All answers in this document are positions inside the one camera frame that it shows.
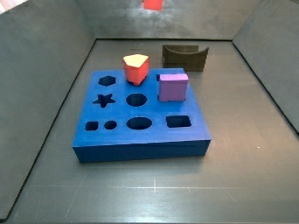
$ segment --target metal wall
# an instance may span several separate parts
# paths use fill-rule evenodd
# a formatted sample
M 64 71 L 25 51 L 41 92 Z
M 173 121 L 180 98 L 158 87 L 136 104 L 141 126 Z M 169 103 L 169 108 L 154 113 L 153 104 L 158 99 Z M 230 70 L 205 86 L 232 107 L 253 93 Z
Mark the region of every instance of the metal wall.
M 72 0 L 30 0 L 0 15 L 0 221 L 93 40 Z
M 98 39 L 232 39 L 260 0 L 76 0 Z
M 299 2 L 264 0 L 233 44 L 299 132 Z

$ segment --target red block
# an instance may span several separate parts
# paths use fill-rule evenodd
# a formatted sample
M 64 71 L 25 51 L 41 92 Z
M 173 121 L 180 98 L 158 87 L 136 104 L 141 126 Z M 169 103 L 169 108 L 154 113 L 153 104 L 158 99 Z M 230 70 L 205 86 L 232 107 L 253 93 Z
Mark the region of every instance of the red block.
M 138 86 L 148 74 L 148 56 L 144 56 L 141 54 L 129 55 L 122 58 L 122 61 L 125 78 L 129 82 Z
M 144 0 L 144 9 L 160 11 L 162 9 L 164 0 Z

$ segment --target purple cube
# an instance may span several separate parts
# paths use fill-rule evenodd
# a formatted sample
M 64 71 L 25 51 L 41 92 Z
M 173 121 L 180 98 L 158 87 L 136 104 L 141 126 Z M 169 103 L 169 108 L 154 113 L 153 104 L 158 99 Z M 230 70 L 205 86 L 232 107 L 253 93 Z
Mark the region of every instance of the purple cube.
M 185 73 L 160 74 L 158 100 L 160 102 L 182 102 L 188 85 Z

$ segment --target blue base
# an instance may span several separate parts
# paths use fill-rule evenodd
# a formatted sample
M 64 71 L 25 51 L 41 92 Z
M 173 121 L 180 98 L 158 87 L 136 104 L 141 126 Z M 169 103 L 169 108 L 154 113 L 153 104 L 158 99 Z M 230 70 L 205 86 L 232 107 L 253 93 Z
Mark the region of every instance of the blue base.
M 140 86 L 126 82 L 122 70 L 92 74 L 72 145 L 81 163 L 205 154 L 210 134 L 190 85 L 185 101 L 157 100 L 156 75 L 181 73 L 180 68 L 150 69 Z

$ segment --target circular hole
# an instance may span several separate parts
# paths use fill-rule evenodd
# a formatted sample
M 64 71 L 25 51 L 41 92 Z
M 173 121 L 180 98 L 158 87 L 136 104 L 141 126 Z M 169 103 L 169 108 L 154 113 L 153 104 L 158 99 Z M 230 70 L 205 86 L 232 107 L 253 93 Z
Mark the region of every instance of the circular hole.
M 133 106 L 133 107 L 140 107 L 145 104 L 146 98 L 142 94 L 130 94 L 126 98 L 125 98 L 125 102 L 128 105 Z
M 104 127 L 106 130 L 112 130 L 117 126 L 117 123 L 114 121 L 108 121 L 104 124 Z
M 150 127 L 150 125 L 152 125 L 152 121 L 142 116 L 130 118 L 125 123 L 125 126 L 130 130 L 145 130 L 146 128 Z

